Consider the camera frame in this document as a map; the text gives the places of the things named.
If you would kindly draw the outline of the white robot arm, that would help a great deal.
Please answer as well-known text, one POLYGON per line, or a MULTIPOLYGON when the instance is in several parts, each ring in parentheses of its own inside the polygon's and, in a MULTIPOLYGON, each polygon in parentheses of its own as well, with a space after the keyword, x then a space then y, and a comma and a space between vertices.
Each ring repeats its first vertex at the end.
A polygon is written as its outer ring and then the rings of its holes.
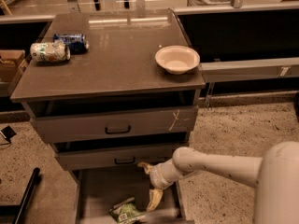
POLYGON ((179 147, 168 161, 156 165, 140 162, 138 166, 149 175, 153 186, 149 211, 157 208, 163 191, 173 183, 205 171, 255 189, 254 224, 299 224, 298 142, 274 145, 261 158, 206 154, 179 147))

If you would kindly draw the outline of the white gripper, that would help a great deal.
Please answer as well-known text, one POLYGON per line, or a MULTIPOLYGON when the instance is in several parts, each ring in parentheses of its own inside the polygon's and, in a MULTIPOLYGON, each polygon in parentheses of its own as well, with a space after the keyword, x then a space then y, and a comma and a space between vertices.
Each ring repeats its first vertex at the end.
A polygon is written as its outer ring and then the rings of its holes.
POLYGON ((164 194, 163 189, 168 189, 174 182, 183 179, 186 171, 180 170, 172 160, 151 165, 147 162, 140 162, 138 167, 142 168, 146 175, 149 175, 150 183, 156 189, 149 191, 149 204, 147 211, 155 210, 164 194))

